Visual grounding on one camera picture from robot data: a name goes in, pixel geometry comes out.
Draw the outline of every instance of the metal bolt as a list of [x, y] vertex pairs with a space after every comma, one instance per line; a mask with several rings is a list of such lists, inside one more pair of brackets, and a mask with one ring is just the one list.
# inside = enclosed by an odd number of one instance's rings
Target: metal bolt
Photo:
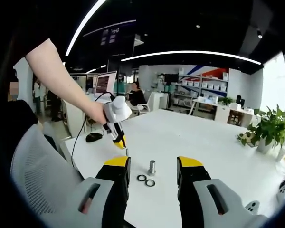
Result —
[[148, 175], [149, 176], [154, 176], [155, 173], [156, 173], [156, 171], [155, 171], [155, 161], [151, 160], [150, 161], [150, 167], [149, 167], [149, 170], [148, 170]]

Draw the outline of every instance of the potted plant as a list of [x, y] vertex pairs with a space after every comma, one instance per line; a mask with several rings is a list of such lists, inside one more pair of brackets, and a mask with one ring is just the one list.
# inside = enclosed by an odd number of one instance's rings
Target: potted plant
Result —
[[230, 97], [220, 97], [218, 99], [219, 103], [222, 103], [223, 105], [229, 106], [229, 104], [231, 104], [232, 102], [234, 102], [235, 100], [230, 98]]
[[250, 124], [246, 133], [237, 136], [243, 145], [247, 144], [247, 139], [254, 146], [259, 142], [257, 150], [262, 153], [277, 145], [282, 147], [285, 142], [285, 112], [278, 105], [276, 110], [267, 108], [268, 112], [256, 109], [255, 114], [261, 117], [261, 121], [255, 127]]

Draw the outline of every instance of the metal washer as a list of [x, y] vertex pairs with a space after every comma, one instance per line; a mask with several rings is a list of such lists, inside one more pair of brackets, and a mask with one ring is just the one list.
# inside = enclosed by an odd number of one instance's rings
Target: metal washer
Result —
[[145, 184], [148, 186], [148, 187], [153, 187], [155, 185], [155, 181], [154, 180], [151, 180], [151, 179], [148, 179], [145, 181]]
[[143, 175], [143, 174], [140, 174], [140, 175], [137, 176], [137, 180], [138, 180], [138, 181], [141, 181], [141, 182], [144, 182], [144, 181], [147, 180], [147, 176], [146, 176], [146, 175]]

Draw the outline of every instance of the computer monitor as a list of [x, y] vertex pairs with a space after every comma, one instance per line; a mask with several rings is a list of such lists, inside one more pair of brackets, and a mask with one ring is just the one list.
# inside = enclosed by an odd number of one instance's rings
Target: computer monitor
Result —
[[[99, 74], [96, 80], [96, 86], [94, 89], [94, 97], [97, 98], [104, 92], [110, 92], [114, 94], [114, 83], [116, 79], [117, 71]], [[109, 97], [110, 94], [105, 94], [102, 98]]]

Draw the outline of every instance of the human hand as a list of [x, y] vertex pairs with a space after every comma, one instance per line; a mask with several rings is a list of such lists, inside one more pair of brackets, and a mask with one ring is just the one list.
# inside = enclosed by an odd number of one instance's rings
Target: human hand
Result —
[[92, 102], [86, 114], [101, 125], [105, 125], [107, 123], [104, 114], [104, 105], [100, 102]]

